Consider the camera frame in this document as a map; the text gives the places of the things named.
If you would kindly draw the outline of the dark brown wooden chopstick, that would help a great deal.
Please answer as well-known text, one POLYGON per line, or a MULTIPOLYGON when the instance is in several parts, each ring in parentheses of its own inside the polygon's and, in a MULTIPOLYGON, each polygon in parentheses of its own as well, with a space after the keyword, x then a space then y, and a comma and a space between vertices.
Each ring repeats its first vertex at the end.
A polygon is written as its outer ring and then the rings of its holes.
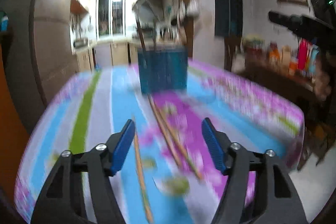
POLYGON ((138 32, 139 40, 141 42, 142 51, 143 51, 143 53, 145 53, 146 52, 146 46, 145 46, 145 41, 144 41, 144 38, 143 38, 143 32, 142 32, 142 29, 141 29, 141 24, 140 24, 138 15, 135 16, 135 21, 136 21, 136 25, 137 25, 137 32, 138 32))

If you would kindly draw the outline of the light bamboo chopstick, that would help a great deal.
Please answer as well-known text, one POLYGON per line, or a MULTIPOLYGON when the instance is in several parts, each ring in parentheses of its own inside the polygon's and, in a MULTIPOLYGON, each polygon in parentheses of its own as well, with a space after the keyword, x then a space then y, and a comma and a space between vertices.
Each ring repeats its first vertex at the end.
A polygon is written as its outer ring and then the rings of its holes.
POLYGON ((141 154, 140 154, 140 149, 139 149, 139 141, 138 141, 138 135, 137 135, 135 116, 132 116, 132 120, 135 126, 134 150, 135 150, 136 172, 137 172, 139 186, 141 190, 143 208, 144 208, 144 212, 145 212, 148 223, 154 223, 154 218, 153 218, 153 214, 150 208, 150 202, 149 202, 149 198, 147 195, 146 184, 145 184, 145 179, 143 175, 143 168, 142 168, 141 154))

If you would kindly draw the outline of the floral striped tablecloth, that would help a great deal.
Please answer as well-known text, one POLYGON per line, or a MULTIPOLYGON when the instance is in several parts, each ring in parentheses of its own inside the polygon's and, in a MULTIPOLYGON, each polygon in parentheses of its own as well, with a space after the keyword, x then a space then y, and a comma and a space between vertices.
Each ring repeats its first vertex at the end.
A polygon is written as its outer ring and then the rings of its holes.
POLYGON ((24 152, 15 185, 15 207, 26 222, 39 192, 65 150, 86 152, 134 119, 146 192, 155 223, 210 223, 227 178, 214 167, 201 123, 250 151, 272 149, 295 168, 302 150, 304 115, 288 100, 256 83, 190 61, 187 88, 152 96, 202 174, 177 167, 149 104, 141 93, 137 65, 79 73, 54 96, 24 152))

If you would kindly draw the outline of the white plastic bag hanging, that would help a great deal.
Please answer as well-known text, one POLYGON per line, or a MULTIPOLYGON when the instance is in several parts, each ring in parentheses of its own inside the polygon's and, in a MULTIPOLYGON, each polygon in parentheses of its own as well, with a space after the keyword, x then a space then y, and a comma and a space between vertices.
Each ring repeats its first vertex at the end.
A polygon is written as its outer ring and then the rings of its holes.
POLYGON ((198 0, 190 0, 189 4, 187 5, 186 15, 196 18, 199 16, 200 13, 200 3, 198 0))

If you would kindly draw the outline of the blue perforated utensil holder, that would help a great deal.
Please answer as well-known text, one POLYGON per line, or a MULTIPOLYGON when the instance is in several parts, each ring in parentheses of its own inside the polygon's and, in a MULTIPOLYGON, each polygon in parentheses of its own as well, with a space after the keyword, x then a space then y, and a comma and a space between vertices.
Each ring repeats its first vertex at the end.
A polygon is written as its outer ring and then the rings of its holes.
POLYGON ((138 51, 142 94, 187 88, 188 55, 184 47, 138 51))

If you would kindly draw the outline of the dark wooden side table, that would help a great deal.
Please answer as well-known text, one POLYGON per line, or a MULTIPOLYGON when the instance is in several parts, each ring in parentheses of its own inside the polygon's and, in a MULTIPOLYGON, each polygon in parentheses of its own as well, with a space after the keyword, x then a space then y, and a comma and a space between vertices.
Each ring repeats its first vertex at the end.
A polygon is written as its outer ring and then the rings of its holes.
POLYGON ((238 75, 291 101, 303 111, 305 116, 322 113, 322 103, 318 101, 313 91, 300 80, 283 76, 256 63, 248 63, 244 71, 239 72, 238 75))

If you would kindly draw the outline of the range hood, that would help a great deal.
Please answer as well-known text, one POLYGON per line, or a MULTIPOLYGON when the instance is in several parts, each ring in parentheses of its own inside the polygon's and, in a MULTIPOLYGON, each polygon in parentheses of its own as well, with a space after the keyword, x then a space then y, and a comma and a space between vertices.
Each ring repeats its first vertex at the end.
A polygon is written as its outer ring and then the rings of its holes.
POLYGON ((132 10, 143 24, 164 21, 163 0, 137 0, 132 10))

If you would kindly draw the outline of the brown chopstick short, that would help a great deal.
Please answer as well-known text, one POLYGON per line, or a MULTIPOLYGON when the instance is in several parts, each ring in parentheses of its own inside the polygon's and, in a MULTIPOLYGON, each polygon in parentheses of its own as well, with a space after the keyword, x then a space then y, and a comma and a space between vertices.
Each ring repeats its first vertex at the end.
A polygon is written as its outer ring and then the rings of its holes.
POLYGON ((148 98, 150 107, 152 109, 152 112, 154 114, 155 120, 157 121, 159 129, 161 130, 161 133, 162 133, 162 135, 165 139, 166 145, 167 145, 167 147, 168 147, 168 149, 169 149, 177 167, 181 168, 182 167, 182 162, 181 162, 181 160, 180 160, 180 158, 179 158, 179 156, 178 156, 178 154, 177 154, 177 152, 174 148, 174 145, 173 145, 173 143, 172 143, 172 141, 169 137, 168 130, 167 130, 167 128, 166 128, 166 126, 163 122, 163 119, 161 118, 161 116, 159 114, 159 111, 157 110, 157 107, 155 106, 153 98, 150 95, 148 95, 147 98, 148 98))

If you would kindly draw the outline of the dark wooden chair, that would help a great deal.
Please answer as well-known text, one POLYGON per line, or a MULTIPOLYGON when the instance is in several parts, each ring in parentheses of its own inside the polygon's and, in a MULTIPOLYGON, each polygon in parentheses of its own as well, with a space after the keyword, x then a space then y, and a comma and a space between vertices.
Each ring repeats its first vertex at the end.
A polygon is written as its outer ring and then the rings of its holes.
POLYGON ((242 38, 238 36, 228 36, 224 38, 224 69, 231 71, 236 53, 241 52, 242 38))

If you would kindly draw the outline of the red thermos bottle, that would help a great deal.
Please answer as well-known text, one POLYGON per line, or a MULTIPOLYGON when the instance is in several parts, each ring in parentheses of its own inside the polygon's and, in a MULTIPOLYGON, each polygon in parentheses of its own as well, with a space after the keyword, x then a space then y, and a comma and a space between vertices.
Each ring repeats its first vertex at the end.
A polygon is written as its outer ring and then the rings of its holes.
POLYGON ((309 42, 305 39, 301 39, 297 55, 298 59, 297 69, 300 71, 305 70, 308 52, 309 52, 309 42))

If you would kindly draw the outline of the kitchen window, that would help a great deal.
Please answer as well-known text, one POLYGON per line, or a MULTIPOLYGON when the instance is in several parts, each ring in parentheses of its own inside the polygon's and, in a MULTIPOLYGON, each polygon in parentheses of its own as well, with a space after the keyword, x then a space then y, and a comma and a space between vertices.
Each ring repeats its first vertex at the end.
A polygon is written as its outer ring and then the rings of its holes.
POLYGON ((125 35, 125 0, 97 0, 98 37, 125 35))

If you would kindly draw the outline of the brown chopstick long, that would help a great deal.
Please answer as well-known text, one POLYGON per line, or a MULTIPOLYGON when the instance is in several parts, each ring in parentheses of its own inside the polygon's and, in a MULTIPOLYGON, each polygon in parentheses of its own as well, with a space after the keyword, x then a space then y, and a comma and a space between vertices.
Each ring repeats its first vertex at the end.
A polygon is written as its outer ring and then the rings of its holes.
POLYGON ((187 162, 187 164, 189 165, 189 167, 193 171, 193 173, 196 176, 196 178, 199 181, 202 181, 203 180, 203 176, 202 176, 201 172, 198 171, 197 167, 195 166, 195 164, 193 163, 193 161, 189 157, 189 155, 188 155, 187 150, 185 149, 185 147, 183 147, 183 145, 180 143, 180 141, 178 139, 178 133, 177 133, 177 131, 175 129, 173 129, 172 126, 169 124, 169 122, 166 119, 165 114, 163 113, 163 111, 156 104, 155 104, 155 106, 157 107, 157 110, 159 111, 159 114, 160 114, 161 118, 163 119, 163 122, 164 122, 164 124, 165 124, 165 126, 166 126, 166 128, 168 130, 169 137, 173 140, 175 146, 177 147, 177 149, 179 150, 179 152, 181 153, 181 155, 183 156, 183 158, 185 159, 185 161, 187 162))

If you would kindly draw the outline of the beige refrigerator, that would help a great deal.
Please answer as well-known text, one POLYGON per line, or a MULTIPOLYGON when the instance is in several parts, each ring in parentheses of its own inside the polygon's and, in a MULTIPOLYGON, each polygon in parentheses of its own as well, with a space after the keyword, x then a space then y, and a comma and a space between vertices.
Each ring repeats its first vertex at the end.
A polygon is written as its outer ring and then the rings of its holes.
POLYGON ((70 42, 70 4, 71 0, 1 0, 13 30, 6 79, 27 132, 78 69, 70 42))

